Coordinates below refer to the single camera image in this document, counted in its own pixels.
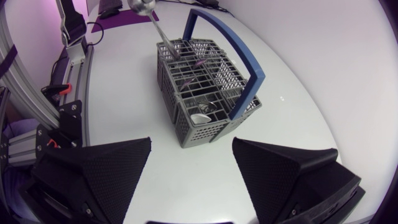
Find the orange clip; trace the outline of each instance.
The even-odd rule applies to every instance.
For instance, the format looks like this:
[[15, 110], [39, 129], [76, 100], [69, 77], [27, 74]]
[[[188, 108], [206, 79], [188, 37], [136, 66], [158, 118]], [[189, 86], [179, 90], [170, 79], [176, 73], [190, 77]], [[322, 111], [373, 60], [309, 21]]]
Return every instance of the orange clip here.
[[50, 139], [49, 143], [47, 143], [47, 146], [49, 146], [51, 143], [54, 143], [54, 147], [58, 147], [57, 143], [53, 139]]
[[59, 94], [60, 95], [66, 95], [68, 93], [70, 93], [72, 91], [72, 85], [70, 83], [67, 83], [67, 85], [69, 86], [66, 90], [62, 90]]

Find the purple mat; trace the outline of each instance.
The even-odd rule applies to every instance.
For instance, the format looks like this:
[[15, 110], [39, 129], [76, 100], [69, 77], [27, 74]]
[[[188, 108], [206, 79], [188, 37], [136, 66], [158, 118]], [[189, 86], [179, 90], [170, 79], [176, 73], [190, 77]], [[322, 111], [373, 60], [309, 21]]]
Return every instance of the purple mat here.
[[[157, 17], [155, 11], [152, 12], [152, 15], [154, 16], [156, 21], [159, 21], [159, 18]], [[131, 10], [125, 10], [121, 11], [118, 15], [109, 17], [107, 19], [100, 19], [100, 17], [98, 16], [95, 22], [101, 24], [104, 30], [106, 30], [113, 27], [125, 26], [129, 24], [150, 22], [150, 18], [147, 16], [138, 16]], [[99, 27], [99, 25], [95, 24], [91, 32], [94, 33], [97, 31], [101, 31], [101, 28]]]

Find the utensil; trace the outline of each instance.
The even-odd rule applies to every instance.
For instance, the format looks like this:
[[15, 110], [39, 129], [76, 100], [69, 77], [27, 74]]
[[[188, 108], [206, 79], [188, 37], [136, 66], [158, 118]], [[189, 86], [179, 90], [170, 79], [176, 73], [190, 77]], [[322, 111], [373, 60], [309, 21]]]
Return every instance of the utensil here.
[[157, 25], [157, 22], [152, 16], [152, 11], [155, 9], [155, 0], [127, 0], [127, 3], [129, 4], [131, 10], [136, 14], [149, 17], [149, 19], [154, 23], [160, 37], [163, 40], [163, 43], [166, 45], [174, 60], [180, 60], [180, 54], [163, 33], [162, 29]]
[[210, 113], [217, 110], [217, 105], [210, 101], [198, 102], [198, 107], [204, 113]]
[[206, 61], [207, 61], [207, 58], [201, 59], [201, 60], [197, 61], [197, 62], [192, 66], [192, 70], [197, 69], [201, 64], [205, 63]]
[[191, 120], [194, 124], [206, 124], [211, 121], [211, 118], [205, 114], [192, 114]]
[[181, 88], [180, 88], [180, 91], [184, 90], [185, 87], [187, 87], [187, 86], [189, 85], [189, 83], [191, 83], [191, 82], [194, 81], [195, 79], [196, 79], [196, 77], [193, 77], [193, 78], [190, 78], [190, 79], [188, 79], [187, 81], [185, 81], [185, 82], [182, 84], [182, 86], [181, 86]]

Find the blue handle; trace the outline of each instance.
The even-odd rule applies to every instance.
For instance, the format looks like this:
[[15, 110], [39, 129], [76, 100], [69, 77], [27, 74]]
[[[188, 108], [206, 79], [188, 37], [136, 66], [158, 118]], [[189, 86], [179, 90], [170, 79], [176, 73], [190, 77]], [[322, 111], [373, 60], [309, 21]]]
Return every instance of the blue handle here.
[[246, 84], [241, 97], [237, 100], [235, 107], [229, 113], [229, 118], [231, 120], [235, 120], [243, 115], [245, 109], [249, 106], [250, 102], [254, 98], [254, 95], [256, 95], [258, 89], [260, 88], [262, 81], [264, 81], [266, 78], [266, 75], [262, 71], [262, 68], [260, 67], [256, 58], [253, 56], [246, 44], [244, 44], [244, 42], [238, 37], [238, 35], [236, 35], [235, 32], [233, 32], [231, 28], [229, 28], [224, 22], [208, 12], [199, 9], [191, 9], [187, 24], [185, 26], [184, 35], [182, 37], [183, 40], [191, 39], [193, 28], [198, 16], [206, 19], [226, 37], [226, 39], [241, 57], [243, 63], [250, 73], [250, 79]]

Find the white table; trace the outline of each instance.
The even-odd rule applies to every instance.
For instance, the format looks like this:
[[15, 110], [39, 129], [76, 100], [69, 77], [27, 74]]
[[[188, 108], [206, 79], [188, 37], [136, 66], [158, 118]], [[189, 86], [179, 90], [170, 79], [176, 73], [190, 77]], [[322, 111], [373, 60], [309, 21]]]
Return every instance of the white table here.
[[[157, 3], [159, 25], [170, 40], [182, 37], [189, 10], [183, 4]], [[90, 21], [97, 12], [98, 6]], [[286, 64], [231, 15], [209, 12], [242, 38], [266, 74], [257, 93], [262, 108], [211, 144], [182, 149], [178, 143], [157, 85], [155, 44], [161, 38], [152, 23], [105, 30], [95, 46], [88, 102], [91, 145], [152, 139], [125, 223], [254, 222], [256, 213], [232, 154], [235, 136], [304, 149], [336, 148], [322, 114]], [[90, 33], [87, 39], [96, 42], [100, 34]], [[232, 46], [207, 21], [199, 18], [192, 36], [213, 39], [249, 77]]]

